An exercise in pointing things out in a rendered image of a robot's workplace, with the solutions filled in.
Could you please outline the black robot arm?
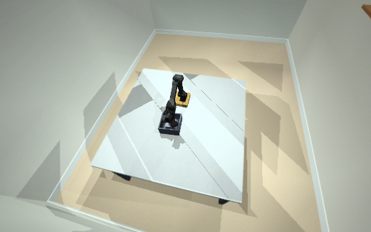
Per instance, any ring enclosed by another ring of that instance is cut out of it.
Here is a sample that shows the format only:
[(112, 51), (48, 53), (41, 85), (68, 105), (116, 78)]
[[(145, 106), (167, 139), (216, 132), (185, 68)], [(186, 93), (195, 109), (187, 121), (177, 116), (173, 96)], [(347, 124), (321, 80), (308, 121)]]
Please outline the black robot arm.
[[(173, 118), (173, 116), (176, 112), (175, 98), (176, 98), (177, 87), (178, 87), (178, 90), (179, 90), (179, 92), (177, 94), (178, 97), (180, 97), (179, 101), (186, 102), (187, 93), (183, 89), (183, 85), (182, 85), (183, 80), (184, 80), (183, 75), (179, 75), (179, 74), (175, 74), (172, 78), (171, 94), (170, 94), (169, 101), (166, 104), (166, 111), (165, 111), (165, 112), (167, 112), (167, 115), (162, 116), (162, 120), (164, 121), (164, 123), (171, 122), (171, 120), (172, 120), (172, 118)], [(169, 109), (169, 110), (167, 110), (167, 109)]]

